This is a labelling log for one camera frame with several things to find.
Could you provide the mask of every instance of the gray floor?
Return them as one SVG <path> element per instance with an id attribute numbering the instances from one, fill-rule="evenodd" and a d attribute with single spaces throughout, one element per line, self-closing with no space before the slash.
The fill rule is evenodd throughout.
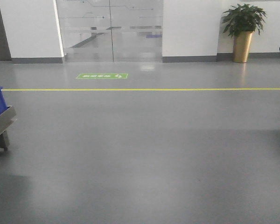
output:
<path id="1" fill-rule="evenodd" d="M 126 80 L 77 80 L 80 73 Z M 5 88 L 280 87 L 280 59 L 0 62 Z M 0 224 L 280 224 L 280 91 L 4 92 Z"/>

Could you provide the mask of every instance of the glass partition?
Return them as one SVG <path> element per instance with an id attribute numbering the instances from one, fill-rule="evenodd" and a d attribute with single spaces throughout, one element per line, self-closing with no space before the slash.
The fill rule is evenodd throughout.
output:
<path id="1" fill-rule="evenodd" d="M 56 0 L 68 62 L 161 61 L 163 0 Z"/>

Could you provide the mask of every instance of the potted plant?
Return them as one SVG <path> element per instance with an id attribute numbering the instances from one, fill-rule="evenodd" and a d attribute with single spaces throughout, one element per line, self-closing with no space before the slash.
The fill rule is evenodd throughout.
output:
<path id="1" fill-rule="evenodd" d="M 251 39 L 254 31 L 258 34 L 263 30 L 264 17 L 266 12 L 257 6 L 250 4 L 231 6 L 223 13 L 228 13 L 223 17 L 223 23 L 227 23 L 224 33 L 229 31 L 228 36 L 235 36 L 233 44 L 233 61 L 237 63 L 246 63 L 249 55 Z"/>

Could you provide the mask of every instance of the yellow line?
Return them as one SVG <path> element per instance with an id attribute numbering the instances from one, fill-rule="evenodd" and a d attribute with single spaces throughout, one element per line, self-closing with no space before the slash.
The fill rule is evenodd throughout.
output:
<path id="1" fill-rule="evenodd" d="M 270 91 L 280 88 L 209 88 L 209 89 L 3 89 L 2 91 Z"/>

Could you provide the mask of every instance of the metal cart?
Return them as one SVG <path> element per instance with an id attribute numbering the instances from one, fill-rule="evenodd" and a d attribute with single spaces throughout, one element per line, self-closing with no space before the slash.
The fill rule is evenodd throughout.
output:
<path id="1" fill-rule="evenodd" d="M 6 111 L 0 115 L 0 155 L 4 154 L 8 150 L 9 139 L 6 129 L 16 121 L 14 118 L 16 115 L 14 107 L 9 106 Z"/>

